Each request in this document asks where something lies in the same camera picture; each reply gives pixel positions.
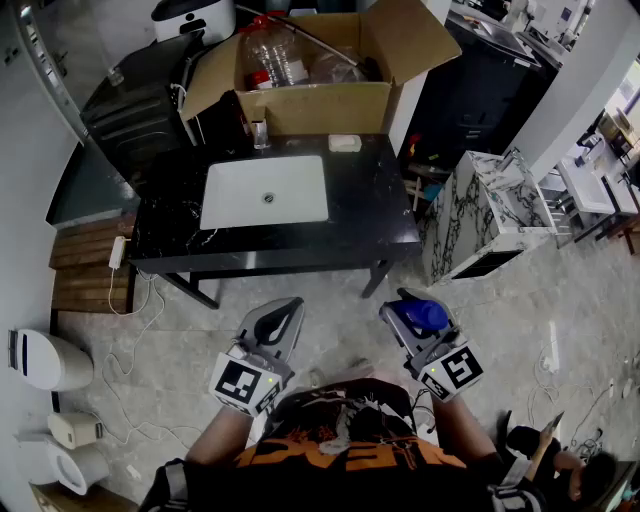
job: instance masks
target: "cardboard box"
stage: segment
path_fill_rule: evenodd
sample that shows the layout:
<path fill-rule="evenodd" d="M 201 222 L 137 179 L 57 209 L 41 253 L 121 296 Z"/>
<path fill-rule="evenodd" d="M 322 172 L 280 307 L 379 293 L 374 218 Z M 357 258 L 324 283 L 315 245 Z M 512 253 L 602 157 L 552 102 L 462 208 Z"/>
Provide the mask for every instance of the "cardboard box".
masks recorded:
<path fill-rule="evenodd" d="M 292 21 L 334 46 L 351 46 L 376 60 L 384 82 L 300 85 L 247 91 L 242 34 L 200 59 L 181 116 L 192 119 L 235 89 L 245 115 L 264 107 L 270 135 L 383 133 L 394 87 L 461 54 L 460 47 L 420 0 L 378 0 L 362 14 L 318 14 Z M 299 36 L 310 66 L 317 45 Z"/>

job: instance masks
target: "black cabinet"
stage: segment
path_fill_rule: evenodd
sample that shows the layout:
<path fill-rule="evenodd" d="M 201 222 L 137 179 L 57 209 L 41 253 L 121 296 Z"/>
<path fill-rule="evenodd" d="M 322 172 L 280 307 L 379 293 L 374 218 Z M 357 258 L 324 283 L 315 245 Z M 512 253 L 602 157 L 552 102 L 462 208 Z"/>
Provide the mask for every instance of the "black cabinet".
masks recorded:
<path fill-rule="evenodd" d="M 175 106 L 185 59 L 202 48 L 201 34 L 154 43 L 127 56 L 124 77 L 113 86 L 105 79 L 81 113 L 89 134 L 111 164 L 138 192 L 159 153 L 190 145 Z"/>
<path fill-rule="evenodd" d="M 447 20 L 462 55 L 429 71 L 407 131 L 419 135 L 412 161 L 453 168 L 467 150 L 502 153 L 529 117 L 550 80 L 544 68 L 488 44 Z"/>

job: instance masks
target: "sink display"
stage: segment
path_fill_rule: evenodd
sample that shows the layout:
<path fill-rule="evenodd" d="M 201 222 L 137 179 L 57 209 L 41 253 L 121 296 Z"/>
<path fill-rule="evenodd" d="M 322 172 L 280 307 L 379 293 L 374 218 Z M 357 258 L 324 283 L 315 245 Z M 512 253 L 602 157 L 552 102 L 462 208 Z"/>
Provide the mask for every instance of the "sink display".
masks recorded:
<path fill-rule="evenodd" d="M 319 156 L 259 158 L 209 167 L 202 230 L 321 222 L 328 218 Z"/>
<path fill-rule="evenodd" d="M 481 278 L 556 230 L 518 156 L 467 151 L 418 225 L 428 284 Z"/>

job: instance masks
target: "black t-shirt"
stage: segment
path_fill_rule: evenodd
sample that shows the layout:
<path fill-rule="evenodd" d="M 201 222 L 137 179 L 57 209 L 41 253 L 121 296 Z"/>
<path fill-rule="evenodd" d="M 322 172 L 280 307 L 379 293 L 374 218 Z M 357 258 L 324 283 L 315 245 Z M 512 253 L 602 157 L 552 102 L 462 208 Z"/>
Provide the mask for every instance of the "black t-shirt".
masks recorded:
<path fill-rule="evenodd" d="M 140 510 L 388 502 L 483 511 L 493 510 L 487 484 L 496 478 L 419 439 L 402 388 L 361 379 L 286 397 L 262 439 L 226 467 L 177 460 L 160 468 Z"/>

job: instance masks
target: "bar of soap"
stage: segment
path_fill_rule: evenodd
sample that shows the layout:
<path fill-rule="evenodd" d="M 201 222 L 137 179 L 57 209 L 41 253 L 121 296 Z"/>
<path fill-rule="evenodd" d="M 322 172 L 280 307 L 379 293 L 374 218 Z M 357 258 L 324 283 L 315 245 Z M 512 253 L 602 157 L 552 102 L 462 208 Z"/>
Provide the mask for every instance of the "bar of soap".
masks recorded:
<path fill-rule="evenodd" d="M 357 153 L 361 147 L 359 135 L 329 135 L 329 150 L 334 153 Z"/>

